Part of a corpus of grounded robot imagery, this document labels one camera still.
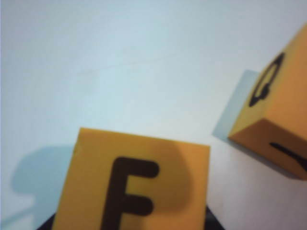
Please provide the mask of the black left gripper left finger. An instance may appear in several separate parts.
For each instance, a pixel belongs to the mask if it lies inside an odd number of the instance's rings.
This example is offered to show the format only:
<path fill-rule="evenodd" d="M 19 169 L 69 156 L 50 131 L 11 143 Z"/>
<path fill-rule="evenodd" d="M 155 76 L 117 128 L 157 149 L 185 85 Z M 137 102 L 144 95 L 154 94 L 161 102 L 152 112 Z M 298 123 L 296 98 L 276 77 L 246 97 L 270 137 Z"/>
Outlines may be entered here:
<path fill-rule="evenodd" d="M 36 230 L 52 230 L 56 212 L 50 216 L 44 223 L 42 223 Z"/>

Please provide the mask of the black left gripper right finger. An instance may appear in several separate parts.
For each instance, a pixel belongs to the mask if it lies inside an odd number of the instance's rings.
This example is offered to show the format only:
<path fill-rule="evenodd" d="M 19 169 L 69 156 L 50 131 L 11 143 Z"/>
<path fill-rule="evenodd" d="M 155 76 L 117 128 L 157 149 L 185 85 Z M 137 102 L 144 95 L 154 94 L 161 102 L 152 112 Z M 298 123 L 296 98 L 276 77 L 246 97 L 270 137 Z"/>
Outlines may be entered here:
<path fill-rule="evenodd" d="M 209 207 L 206 207 L 204 230 L 225 230 Z"/>

